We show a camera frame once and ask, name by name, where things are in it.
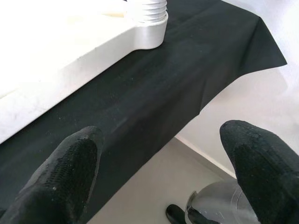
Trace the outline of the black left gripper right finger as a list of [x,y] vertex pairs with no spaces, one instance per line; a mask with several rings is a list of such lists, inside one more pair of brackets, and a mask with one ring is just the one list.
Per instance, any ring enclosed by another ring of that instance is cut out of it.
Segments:
[[276,134],[241,120],[220,127],[222,145],[261,224],[299,224],[299,155]]

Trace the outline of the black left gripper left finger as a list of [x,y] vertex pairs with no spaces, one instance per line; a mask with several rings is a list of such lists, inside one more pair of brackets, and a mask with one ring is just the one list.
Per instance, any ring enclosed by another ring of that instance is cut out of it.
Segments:
[[103,134],[96,126],[66,137],[2,212],[0,224],[81,224],[102,149]]

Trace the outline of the white plastic table leg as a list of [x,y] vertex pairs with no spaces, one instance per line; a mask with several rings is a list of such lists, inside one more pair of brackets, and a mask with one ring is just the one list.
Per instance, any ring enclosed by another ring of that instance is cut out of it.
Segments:
[[136,22],[160,22],[167,16],[167,0],[127,0],[126,11]]

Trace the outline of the white plastic table top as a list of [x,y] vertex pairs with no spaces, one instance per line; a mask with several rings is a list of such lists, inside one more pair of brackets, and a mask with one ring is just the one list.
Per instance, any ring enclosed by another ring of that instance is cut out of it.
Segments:
[[0,144],[138,49],[162,44],[168,14],[142,23],[127,0],[0,0]]

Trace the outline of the black table cloth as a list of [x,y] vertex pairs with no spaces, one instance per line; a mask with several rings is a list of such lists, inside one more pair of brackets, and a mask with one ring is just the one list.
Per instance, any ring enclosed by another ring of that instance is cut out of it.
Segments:
[[104,135],[87,221],[237,78],[286,65],[264,21],[221,0],[171,0],[164,42],[136,50],[0,144],[0,209],[58,144],[85,126]]

